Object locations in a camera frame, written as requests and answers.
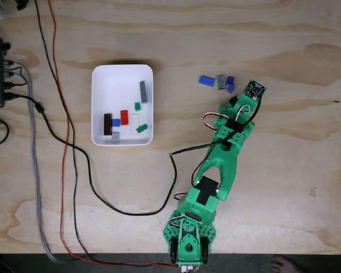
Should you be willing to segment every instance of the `red lego brick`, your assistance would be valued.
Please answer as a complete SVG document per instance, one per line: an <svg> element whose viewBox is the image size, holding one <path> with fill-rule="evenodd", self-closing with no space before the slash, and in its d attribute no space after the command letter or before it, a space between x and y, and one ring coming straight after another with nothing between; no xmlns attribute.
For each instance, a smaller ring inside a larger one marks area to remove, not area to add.
<svg viewBox="0 0 341 273"><path fill-rule="evenodd" d="M129 118L127 110L120 111L121 125L129 125Z"/></svg>

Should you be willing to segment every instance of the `lego brick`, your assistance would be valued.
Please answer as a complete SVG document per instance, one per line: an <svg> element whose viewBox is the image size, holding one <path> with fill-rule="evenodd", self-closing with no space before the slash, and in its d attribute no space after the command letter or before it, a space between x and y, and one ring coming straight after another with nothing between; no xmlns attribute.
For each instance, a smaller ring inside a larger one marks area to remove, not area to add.
<svg viewBox="0 0 341 273"><path fill-rule="evenodd" d="M120 119L117 118L113 119L113 127L120 127Z"/></svg>
<svg viewBox="0 0 341 273"><path fill-rule="evenodd" d="M127 110L120 111L121 125L129 125L129 118Z"/></svg>
<svg viewBox="0 0 341 273"><path fill-rule="evenodd" d="M215 79L211 78L211 77L207 77L207 76L201 75L199 77L198 83L212 87L215 84Z"/></svg>
<svg viewBox="0 0 341 273"><path fill-rule="evenodd" d="M131 115L131 134L133 136L139 135L136 129L139 127L139 115L138 114L132 114Z"/></svg>
<svg viewBox="0 0 341 273"><path fill-rule="evenodd" d="M227 76L227 78L226 78L226 84L234 84L234 77Z"/></svg>
<svg viewBox="0 0 341 273"><path fill-rule="evenodd" d="M120 132L113 132L111 140L120 140Z"/></svg>
<svg viewBox="0 0 341 273"><path fill-rule="evenodd" d="M134 103L135 111L140 111L142 107L140 106L140 102Z"/></svg>
<svg viewBox="0 0 341 273"><path fill-rule="evenodd" d="M226 77L225 77L225 75L217 75L217 89L219 91L225 91L225 89L226 89Z"/></svg>
<svg viewBox="0 0 341 273"><path fill-rule="evenodd" d="M142 103L146 104L148 102L147 90L145 88L145 81L140 82L140 96L142 98Z"/></svg>
<svg viewBox="0 0 341 273"><path fill-rule="evenodd" d="M232 93L234 91L234 84L226 84L226 92Z"/></svg>
<svg viewBox="0 0 341 273"><path fill-rule="evenodd" d="M103 115L103 135L111 135L113 132L113 115L112 114L105 114Z"/></svg>
<svg viewBox="0 0 341 273"><path fill-rule="evenodd" d="M143 125L139 126L138 128L136 128L136 131L138 133L141 133L142 131L145 131L146 129L148 129L148 125L143 124Z"/></svg>

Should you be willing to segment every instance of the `green robotic arm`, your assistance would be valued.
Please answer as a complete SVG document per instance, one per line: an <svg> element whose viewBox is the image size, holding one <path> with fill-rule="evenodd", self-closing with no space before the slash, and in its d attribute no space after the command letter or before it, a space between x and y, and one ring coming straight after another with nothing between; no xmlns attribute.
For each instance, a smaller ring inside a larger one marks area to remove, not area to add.
<svg viewBox="0 0 341 273"><path fill-rule="evenodd" d="M216 235L212 222L218 200L225 200L230 192L238 154L255 126L251 120L259 109L264 91L265 87L250 81L241 95L219 107L213 126L217 130L212 141L215 145L209 147L192 177L193 187L180 199L163 230L172 263L179 264L182 272L207 263ZM203 176L211 167L219 169L220 183Z"/></svg>

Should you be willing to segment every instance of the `wood grain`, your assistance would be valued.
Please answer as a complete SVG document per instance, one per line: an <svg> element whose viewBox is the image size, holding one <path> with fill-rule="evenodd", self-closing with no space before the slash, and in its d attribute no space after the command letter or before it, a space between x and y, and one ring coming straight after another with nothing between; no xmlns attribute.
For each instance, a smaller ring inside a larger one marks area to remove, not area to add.
<svg viewBox="0 0 341 273"><path fill-rule="evenodd" d="M43 28L53 25L45 1ZM34 78L34 94L64 136L66 117L48 69L33 4L7 3L0 35L8 58ZM249 79L268 89L245 143L227 201L218 206L213 253L341 254L341 0L319 1L53 1L57 60L77 143L90 155L101 195L130 212L158 208L173 179L168 153L209 142L202 125L230 96L199 86L201 74ZM97 147L90 139L91 72L101 64L147 63L155 73L155 137L145 147ZM12 133L0 146L0 253L43 252L35 224L26 103L0 109ZM54 252L59 238L60 158L63 145L36 116L43 222ZM205 151L177 156L175 191L189 188ZM66 159L65 237L81 252L73 229L74 171ZM153 217L125 217L92 194L78 154L78 227L91 252L165 253L162 229L171 200Z"/></svg>

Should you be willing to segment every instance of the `white plastic tray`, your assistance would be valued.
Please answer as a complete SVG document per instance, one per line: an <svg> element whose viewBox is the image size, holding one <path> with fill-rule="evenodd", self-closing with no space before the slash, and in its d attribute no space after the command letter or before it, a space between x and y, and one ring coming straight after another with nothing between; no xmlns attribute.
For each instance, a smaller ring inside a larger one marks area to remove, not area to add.
<svg viewBox="0 0 341 273"><path fill-rule="evenodd" d="M139 83L145 81L148 102L141 103ZM140 102L141 111L134 103ZM113 127L120 132L118 141L103 134L103 115L111 113L120 118L120 111L128 110L129 125ZM140 125L148 129L134 136L131 133L131 115L139 114ZM100 65L92 72L91 136L99 146L146 145L153 139L153 70L145 64Z"/></svg>

